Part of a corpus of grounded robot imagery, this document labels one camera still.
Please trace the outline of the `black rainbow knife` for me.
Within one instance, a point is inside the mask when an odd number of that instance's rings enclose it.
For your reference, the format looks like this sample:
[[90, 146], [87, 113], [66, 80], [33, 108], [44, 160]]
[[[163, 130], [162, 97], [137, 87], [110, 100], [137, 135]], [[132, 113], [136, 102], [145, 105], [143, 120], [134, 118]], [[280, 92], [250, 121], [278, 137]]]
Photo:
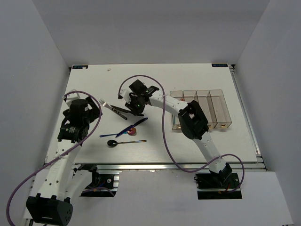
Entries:
[[117, 106], [113, 106], [111, 105], [111, 107], [119, 112], [123, 112], [123, 113], [132, 113], [130, 110], [127, 110], [127, 109], [123, 109], [123, 108], [120, 108], [120, 107], [117, 107]]

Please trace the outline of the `purple knife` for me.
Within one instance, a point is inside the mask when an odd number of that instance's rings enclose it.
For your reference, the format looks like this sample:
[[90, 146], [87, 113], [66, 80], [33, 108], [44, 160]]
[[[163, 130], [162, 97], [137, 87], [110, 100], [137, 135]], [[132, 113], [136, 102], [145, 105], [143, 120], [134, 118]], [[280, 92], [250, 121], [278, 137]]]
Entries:
[[119, 132], [119, 133], [115, 136], [115, 138], [118, 138], [118, 137], [120, 137], [122, 134], [127, 133], [129, 130], [135, 128], [136, 126], [138, 126], [139, 124], [143, 123], [143, 122], [146, 121], [146, 120], [148, 120], [148, 117], [145, 117], [145, 118], [143, 118], [143, 119], [137, 121], [136, 123], [134, 123], [134, 124], [132, 124], [132, 125], [126, 127], [126, 128], [123, 129], [121, 132]]

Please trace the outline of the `dark-handled silver fork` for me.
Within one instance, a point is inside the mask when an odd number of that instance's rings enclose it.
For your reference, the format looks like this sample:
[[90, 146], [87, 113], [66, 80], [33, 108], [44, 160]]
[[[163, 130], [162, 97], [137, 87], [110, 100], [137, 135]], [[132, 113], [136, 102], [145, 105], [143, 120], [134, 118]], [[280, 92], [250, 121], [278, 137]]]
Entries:
[[114, 109], [113, 107], [111, 107], [109, 104], [107, 104], [103, 99], [99, 99], [99, 102], [102, 106], [104, 106], [105, 108], [108, 108], [110, 111], [114, 112], [116, 115], [118, 115], [119, 117], [121, 117], [124, 120], [127, 120], [127, 117], [124, 116], [123, 114], [121, 114], [119, 111], [117, 111], [116, 109]]

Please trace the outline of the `iridescent pink spoon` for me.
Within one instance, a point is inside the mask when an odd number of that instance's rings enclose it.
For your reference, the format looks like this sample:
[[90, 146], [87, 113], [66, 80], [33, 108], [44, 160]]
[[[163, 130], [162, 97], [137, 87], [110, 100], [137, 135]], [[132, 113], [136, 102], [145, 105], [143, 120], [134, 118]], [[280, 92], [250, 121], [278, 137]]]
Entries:
[[[129, 129], [128, 131], [126, 132], [123, 132], [122, 134], [128, 134], [130, 136], [133, 136], [135, 135], [136, 133], [136, 129], [135, 128], [132, 128], [132, 129]], [[100, 135], [99, 137], [109, 137], [109, 136], [117, 136], [118, 134], [106, 134], [106, 135]]]

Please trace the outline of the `black rainbow-handled spoon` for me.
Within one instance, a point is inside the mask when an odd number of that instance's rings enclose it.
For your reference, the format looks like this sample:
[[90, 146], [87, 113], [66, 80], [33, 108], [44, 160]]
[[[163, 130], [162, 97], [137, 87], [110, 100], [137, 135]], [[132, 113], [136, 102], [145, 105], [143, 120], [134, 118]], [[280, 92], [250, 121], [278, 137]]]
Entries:
[[125, 141], [125, 142], [117, 142], [115, 140], [109, 140], [107, 142], [108, 147], [116, 147], [119, 144], [133, 144], [133, 143], [145, 143], [147, 140], [136, 140], [136, 141]]

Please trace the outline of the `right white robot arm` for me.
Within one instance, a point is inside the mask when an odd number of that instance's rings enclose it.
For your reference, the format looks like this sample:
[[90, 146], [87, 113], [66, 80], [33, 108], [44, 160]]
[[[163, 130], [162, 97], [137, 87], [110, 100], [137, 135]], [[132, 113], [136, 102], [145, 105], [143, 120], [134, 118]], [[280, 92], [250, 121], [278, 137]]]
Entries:
[[140, 80], [134, 81], [128, 89], [119, 87], [118, 98], [126, 101], [125, 107], [135, 114], [143, 113], [146, 105], [158, 107], [178, 118], [181, 131], [192, 140], [208, 163], [213, 184], [222, 188], [229, 183], [232, 174], [230, 165], [222, 158], [209, 134], [208, 120], [195, 100], [181, 101], [165, 93], [163, 86], [146, 87]]

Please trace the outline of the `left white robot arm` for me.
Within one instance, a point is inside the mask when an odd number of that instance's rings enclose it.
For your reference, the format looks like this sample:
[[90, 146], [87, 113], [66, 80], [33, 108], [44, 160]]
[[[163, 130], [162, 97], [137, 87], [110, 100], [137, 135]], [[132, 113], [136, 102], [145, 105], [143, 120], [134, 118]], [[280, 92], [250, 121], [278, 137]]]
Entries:
[[99, 176], [91, 171], [80, 171], [69, 178], [83, 142], [94, 132], [90, 124], [99, 123], [102, 116], [97, 99], [90, 94], [82, 99], [80, 94], [82, 91], [73, 89], [63, 96], [68, 109], [63, 112], [55, 158], [45, 165], [49, 171], [37, 194], [26, 201], [35, 223], [68, 225], [73, 213], [72, 199], [80, 196], [85, 186], [94, 188], [99, 184]]

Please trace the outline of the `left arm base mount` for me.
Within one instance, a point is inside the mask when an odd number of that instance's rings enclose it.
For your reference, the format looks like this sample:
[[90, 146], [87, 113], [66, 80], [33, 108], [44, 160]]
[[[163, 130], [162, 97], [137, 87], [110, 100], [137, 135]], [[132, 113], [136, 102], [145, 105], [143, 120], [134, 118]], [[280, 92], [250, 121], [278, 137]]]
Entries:
[[91, 183], [85, 187], [80, 197], [113, 197], [116, 194], [114, 178], [117, 174], [101, 172], [95, 164], [81, 164], [73, 169], [73, 175], [84, 170], [89, 172]]

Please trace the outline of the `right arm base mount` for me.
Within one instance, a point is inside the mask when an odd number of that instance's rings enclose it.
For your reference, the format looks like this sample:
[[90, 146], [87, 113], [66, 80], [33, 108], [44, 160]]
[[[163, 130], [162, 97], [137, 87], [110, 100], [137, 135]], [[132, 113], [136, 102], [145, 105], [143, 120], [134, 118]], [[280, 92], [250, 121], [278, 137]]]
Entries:
[[196, 174], [194, 180], [197, 184], [199, 200], [235, 200], [242, 199], [240, 181], [237, 173], [232, 173], [225, 183], [215, 181], [210, 173]]

